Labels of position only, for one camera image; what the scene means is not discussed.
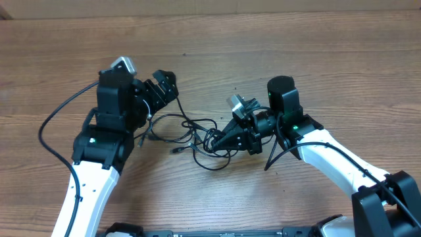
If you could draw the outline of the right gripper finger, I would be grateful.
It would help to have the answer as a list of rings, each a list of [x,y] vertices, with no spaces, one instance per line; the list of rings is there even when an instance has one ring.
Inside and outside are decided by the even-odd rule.
[[[223,140],[224,134],[212,134],[211,135],[211,149],[213,152],[222,150],[234,150],[234,151],[245,151],[245,138],[242,140],[232,139]]]
[[[245,137],[245,122],[233,118],[222,132],[224,133],[224,136],[222,137],[223,140],[242,140]]]

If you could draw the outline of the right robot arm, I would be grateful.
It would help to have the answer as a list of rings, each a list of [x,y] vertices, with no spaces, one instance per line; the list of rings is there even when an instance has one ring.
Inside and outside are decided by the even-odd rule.
[[[307,227],[284,227],[282,236],[419,236],[420,190],[408,173],[391,174],[367,163],[303,112],[289,76],[267,83],[269,106],[239,95],[228,102],[233,119],[212,135],[212,151],[262,152],[262,139],[275,136],[283,154],[292,153],[327,176],[352,202],[353,216],[334,215]]]

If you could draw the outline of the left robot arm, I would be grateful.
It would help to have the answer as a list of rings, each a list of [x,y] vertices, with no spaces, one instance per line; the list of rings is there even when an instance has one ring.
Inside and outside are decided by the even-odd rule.
[[[122,66],[99,72],[97,106],[73,143],[66,197],[53,236],[95,236],[107,201],[134,149],[134,132],[178,96],[176,75],[153,73],[156,82],[135,78]]]

